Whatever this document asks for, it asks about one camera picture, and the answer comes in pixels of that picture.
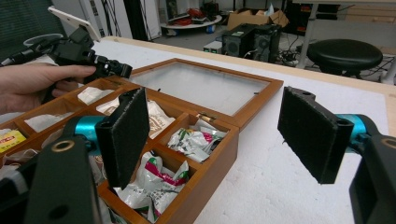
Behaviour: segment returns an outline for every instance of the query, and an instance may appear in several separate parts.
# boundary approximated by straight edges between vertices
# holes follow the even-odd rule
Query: white table
[[[396,135],[396,93],[388,85],[120,37],[105,39],[93,47],[96,53],[133,68],[182,58],[282,79],[284,86],[313,92],[333,113],[365,114],[381,133]],[[238,158],[195,223],[354,222],[348,188],[360,156],[346,154],[335,184],[319,185],[276,128],[282,91],[240,133]]]
[[[319,4],[340,4],[340,5],[380,5],[380,6],[396,6],[396,0],[293,0],[293,3],[299,4],[313,4],[311,8],[311,14],[308,19],[308,24],[306,26],[306,32],[304,36],[304,43],[300,54],[300,61],[296,65],[297,68],[305,68],[306,53],[308,51],[308,46],[315,29],[315,21],[318,12]],[[393,64],[388,70],[387,74],[382,77],[384,83],[393,85],[393,77],[396,75],[396,56],[394,58]]]

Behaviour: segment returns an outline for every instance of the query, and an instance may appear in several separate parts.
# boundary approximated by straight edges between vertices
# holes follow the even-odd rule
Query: white tabletop
[[[384,94],[288,75],[276,70],[294,70],[284,70],[280,66],[266,63],[262,63],[263,66],[257,65],[258,63],[254,63],[257,66],[245,66],[240,64],[244,62],[242,59],[237,61],[228,56],[206,58],[201,57],[204,55],[202,52],[197,52],[197,56],[194,56],[195,52],[186,49],[176,50],[179,52],[176,53],[174,50],[167,50],[172,49],[171,47],[156,49],[155,46],[159,45],[152,44],[153,48],[137,45],[103,40],[93,48],[98,55],[128,63],[133,68],[171,58],[182,58],[282,79],[284,86],[311,91],[317,96],[317,102],[335,114],[364,114],[376,123],[381,133],[389,132]],[[228,60],[238,63],[227,63]],[[313,77],[322,76],[308,71],[306,73]],[[283,138],[276,128],[282,92],[283,89],[240,133],[238,158],[195,223],[354,222],[348,188],[361,157],[346,154],[335,184],[319,185],[288,145],[283,143]]]

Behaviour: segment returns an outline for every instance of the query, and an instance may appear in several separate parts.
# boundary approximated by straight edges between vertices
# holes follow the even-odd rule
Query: cardboard box
[[[235,12],[230,13],[227,29],[232,30],[241,23],[257,25],[274,23],[279,24],[282,27],[285,27],[289,23],[289,19],[286,17],[282,10],[275,8],[275,13],[269,17],[265,16],[265,11],[266,9],[250,8],[242,8],[236,10]]]

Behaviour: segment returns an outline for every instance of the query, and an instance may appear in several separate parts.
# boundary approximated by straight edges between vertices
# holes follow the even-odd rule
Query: human hand
[[[0,114],[24,112],[41,105],[47,88],[54,83],[57,83],[52,91],[54,97],[72,91],[78,87],[77,82],[64,79],[82,80],[95,70],[94,66],[52,66],[45,63],[1,67]]]

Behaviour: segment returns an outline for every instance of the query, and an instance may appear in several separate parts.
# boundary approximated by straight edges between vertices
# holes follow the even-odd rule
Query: black foam pad
[[[149,136],[149,112],[144,88],[120,96],[120,106],[95,125],[110,187],[130,182]]]
[[[315,102],[315,95],[285,87],[277,128],[320,184],[335,181],[354,124]]]

